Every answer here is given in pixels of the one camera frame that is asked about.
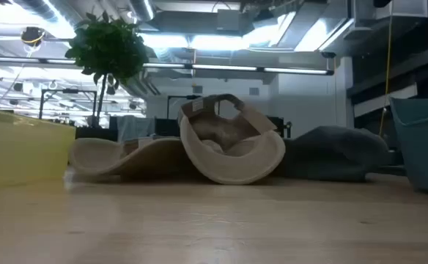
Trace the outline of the blue-grey baseball cap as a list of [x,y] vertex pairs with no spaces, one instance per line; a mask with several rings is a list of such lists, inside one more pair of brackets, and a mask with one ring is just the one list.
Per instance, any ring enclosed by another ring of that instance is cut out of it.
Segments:
[[284,140],[286,151],[274,174],[303,180],[362,183],[390,161],[384,139],[362,128],[320,126]]

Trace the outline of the teal plastic bin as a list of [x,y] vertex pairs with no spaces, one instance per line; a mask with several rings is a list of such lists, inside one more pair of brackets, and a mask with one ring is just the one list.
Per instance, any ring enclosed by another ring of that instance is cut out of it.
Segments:
[[391,98],[390,104],[406,175],[428,192],[428,98]]

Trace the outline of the grey cloth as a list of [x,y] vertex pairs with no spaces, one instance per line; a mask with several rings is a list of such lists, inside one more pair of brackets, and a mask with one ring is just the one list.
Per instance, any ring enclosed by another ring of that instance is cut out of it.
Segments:
[[117,117],[117,130],[119,142],[151,136],[155,134],[155,119],[129,115]]

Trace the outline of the yellow plastic bin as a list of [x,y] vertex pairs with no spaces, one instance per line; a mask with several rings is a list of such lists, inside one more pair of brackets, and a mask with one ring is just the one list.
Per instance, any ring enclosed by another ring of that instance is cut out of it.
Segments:
[[0,111],[0,188],[64,176],[75,128]]

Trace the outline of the long ceiling light bar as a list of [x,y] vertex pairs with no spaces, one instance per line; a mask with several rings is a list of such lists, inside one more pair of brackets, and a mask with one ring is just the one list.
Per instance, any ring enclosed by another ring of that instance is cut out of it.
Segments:
[[[78,68],[72,59],[51,59],[51,58],[28,58],[0,56],[0,65],[44,65],[45,67],[57,68]],[[222,71],[242,71],[258,73],[281,73],[281,74],[298,74],[298,75],[315,75],[315,76],[332,76],[333,70],[308,69],[308,68],[285,68],[285,67],[252,67],[237,65],[206,65],[192,63],[159,63],[149,62],[143,64],[144,68],[171,69],[171,70],[222,70]]]

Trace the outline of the potted green plant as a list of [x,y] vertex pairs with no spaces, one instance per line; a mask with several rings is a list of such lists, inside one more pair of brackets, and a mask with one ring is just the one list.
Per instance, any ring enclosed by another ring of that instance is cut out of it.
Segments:
[[100,130],[100,115],[106,94],[113,95],[121,84],[138,75],[148,63],[147,48],[137,32],[138,26],[107,12],[101,16],[86,15],[75,26],[75,37],[69,41],[67,59],[81,67],[81,73],[93,77],[100,87],[96,113],[91,128]]

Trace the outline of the black aluminium table frame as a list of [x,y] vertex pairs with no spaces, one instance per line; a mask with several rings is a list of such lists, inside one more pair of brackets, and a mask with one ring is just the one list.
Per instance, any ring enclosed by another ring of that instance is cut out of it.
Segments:
[[407,171],[403,164],[390,164],[375,167],[370,170],[371,173],[377,173],[382,175],[396,175],[396,176],[407,176]]

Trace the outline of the black stand frame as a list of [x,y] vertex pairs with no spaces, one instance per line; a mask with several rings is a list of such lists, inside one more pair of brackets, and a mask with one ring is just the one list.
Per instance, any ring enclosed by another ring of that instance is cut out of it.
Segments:
[[200,95],[168,95],[167,101],[166,101],[166,119],[170,119],[170,117],[169,117],[169,115],[170,115],[170,100],[172,98],[194,100],[194,99],[197,99],[200,97],[201,97]]
[[72,89],[72,88],[65,88],[65,89],[41,89],[41,96],[40,96],[40,107],[39,107],[39,114],[38,114],[38,119],[41,120],[43,118],[43,110],[44,110],[44,103],[46,100],[45,99],[45,94],[47,92],[52,92],[53,95],[56,94],[57,92],[61,92],[64,94],[78,94],[78,93],[84,93],[84,94],[93,94],[93,105],[92,105],[92,116],[94,117],[96,114],[96,106],[97,106],[97,92],[93,91],[93,90],[81,90],[81,89]]

